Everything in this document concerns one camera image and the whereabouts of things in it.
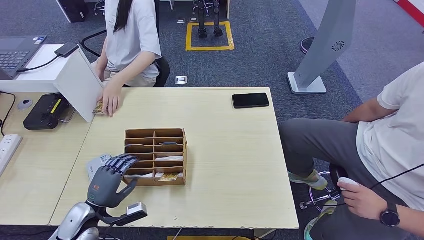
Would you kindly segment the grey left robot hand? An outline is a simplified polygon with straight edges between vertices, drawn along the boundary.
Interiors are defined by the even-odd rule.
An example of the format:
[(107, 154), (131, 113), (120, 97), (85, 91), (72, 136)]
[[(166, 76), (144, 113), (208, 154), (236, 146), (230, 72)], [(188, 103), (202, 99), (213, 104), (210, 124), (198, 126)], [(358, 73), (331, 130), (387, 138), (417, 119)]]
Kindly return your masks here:
[(137, 157), (125, 153), (109, 158), (97, 169), (90, 181), (87, 202), (104, 208), (118, 207), (137, 185), (137, 180), (134, 179), (118, 192), (125, 173), (137, 162)]

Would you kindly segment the person's left hand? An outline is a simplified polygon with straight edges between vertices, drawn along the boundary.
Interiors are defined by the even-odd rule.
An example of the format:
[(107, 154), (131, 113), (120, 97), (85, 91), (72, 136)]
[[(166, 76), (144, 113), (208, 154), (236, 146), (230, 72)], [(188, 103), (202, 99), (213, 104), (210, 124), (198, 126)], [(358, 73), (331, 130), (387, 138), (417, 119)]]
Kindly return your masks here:
[(343, 181), (337, 185), (344, 189), (342, 196), (350, 212), (361, 218), (379, 220), (381, 213), (388, 207), (383, 198), (363, 185)]
[(102, 101), (102, 111), (109, 117), (117, 112), (122, 95), (123, 84), (118, 81), (107, 81), (97, 100)]

